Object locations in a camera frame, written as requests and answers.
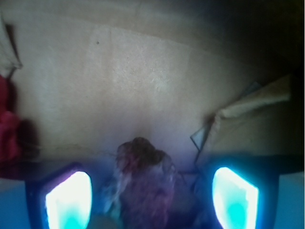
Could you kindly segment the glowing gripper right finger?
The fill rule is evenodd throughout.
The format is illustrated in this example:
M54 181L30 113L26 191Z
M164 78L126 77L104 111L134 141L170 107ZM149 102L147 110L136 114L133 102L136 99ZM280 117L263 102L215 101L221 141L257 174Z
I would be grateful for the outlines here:
M217 156L210 160L214 215L223 229L272 229L279 177L274 156Z

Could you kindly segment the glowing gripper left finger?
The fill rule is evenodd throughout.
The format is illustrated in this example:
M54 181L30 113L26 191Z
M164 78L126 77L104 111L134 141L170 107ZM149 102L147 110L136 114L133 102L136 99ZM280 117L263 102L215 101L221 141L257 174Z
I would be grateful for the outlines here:
M85 229L92 209L92 180L78 162L28 163L26 197L33 229Z

